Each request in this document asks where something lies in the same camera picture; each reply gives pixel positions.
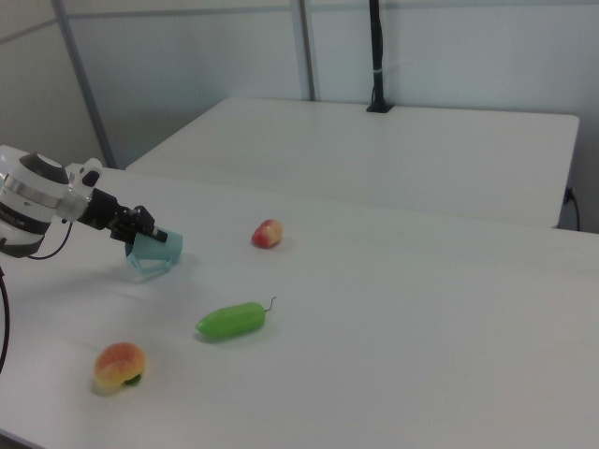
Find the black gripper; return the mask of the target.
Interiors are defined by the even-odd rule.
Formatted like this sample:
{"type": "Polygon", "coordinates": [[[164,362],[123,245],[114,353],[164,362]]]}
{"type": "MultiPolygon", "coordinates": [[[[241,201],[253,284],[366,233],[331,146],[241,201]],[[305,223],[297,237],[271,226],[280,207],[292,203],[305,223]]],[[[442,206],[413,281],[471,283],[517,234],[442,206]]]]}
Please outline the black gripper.
{"type": "Polygon", "coordinates": [[[94,189],[78,222],[94,229],[110,230],[110,237],[125,244],[133,244],[137,233],[148,234],[159,242],[168,240],[168,233],[154,226],[154,218],[142,206],[130,209],[121,205],[115,196],[94,189]]]}

